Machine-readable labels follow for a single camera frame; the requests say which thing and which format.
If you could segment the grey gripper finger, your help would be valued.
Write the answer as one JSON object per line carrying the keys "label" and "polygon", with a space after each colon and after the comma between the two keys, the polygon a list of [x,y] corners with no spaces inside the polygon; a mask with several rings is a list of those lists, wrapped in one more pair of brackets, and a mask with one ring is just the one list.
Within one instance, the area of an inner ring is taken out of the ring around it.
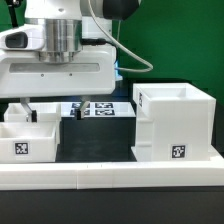
{"label": "grey gripper finger", "polygon": [[90,98],[87,96],[81,97],[80,106],[75,110],[75,115],[77,120],[82,120],[84,118],[84,111],[90,103]]}
{"label": "grey gripper finger", "polygon": [[29,98],[21,98],[20,103],[21,103],[23,109],[27,113],[26,121],[27,122],[36,122],[37,121],[37,111],[32,110],[31,107],[29,106],[30,99]]}

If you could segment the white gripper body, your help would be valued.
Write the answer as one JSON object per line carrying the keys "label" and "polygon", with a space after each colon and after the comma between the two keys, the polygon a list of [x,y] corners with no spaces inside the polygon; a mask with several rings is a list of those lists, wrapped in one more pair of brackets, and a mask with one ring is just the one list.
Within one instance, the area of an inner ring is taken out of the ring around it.
{"label": "white gripper body", "polygon": [[0,50],[0,98],[111,94],[116,49],[84,46],[70,63],[42,63],[32,51]]}

